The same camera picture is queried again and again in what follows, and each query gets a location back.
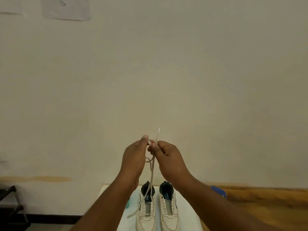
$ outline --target gray floor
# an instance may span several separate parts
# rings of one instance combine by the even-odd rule
[[[31,224],[26,231],[68,231],[72,225]]]

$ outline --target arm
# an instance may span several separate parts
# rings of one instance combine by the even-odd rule
[[[116,179],[102,193],[70,231],[116,231],[125,206],[137,188],[145,164],[148,136],[143,136],[125,149],[121,170]]]
[[[163,177],[189,202],[197,215],[211,231],[277,231],[278,229],[258,220],[244,210],[199,182],[187,170],[176,146],[158,141],[148,151],[153,151]]]

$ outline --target shoe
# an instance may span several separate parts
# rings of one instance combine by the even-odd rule
[[[149,181],[146,182],[142,187],[139,194],[138,204],[142,201],[143,197],[145,196]],[[151,189],[149,190],[148,194],[146,195],[144,201],[140,204],[139,210],[137,212],[137,231],[155,231],[156,224],[155,224],[155,189],[152,186],[152,198],[151,199]]]
[[[164,181],[159,187],[160,221],[163,231],[179,231],[180,218],[173,186]]]

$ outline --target black baseboard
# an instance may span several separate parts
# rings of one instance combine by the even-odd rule
[[[37,224],[74,225],[81,217],[82,216],[27,214],[29,222]],[[22,214],[16,214],[14,218],[10,220],[10,222],[14,223],[22,221],[24,221]]]

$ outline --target blue object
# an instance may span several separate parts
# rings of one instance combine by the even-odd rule
[[[127,204],[125,206],[125,208],[128,208],[129,207],[129,201],[131,200],[131,198],[129,198],[129,200],[127,201]]]
[[[216,186],[211,186],[211,189],[213,191],[215,191],[217,194],[221,195],[222,197],[227,198],[227,194],[226,194],[226,192],[224,190],[222,190],[222,189],[220,189],[220,188],[218,188]]]

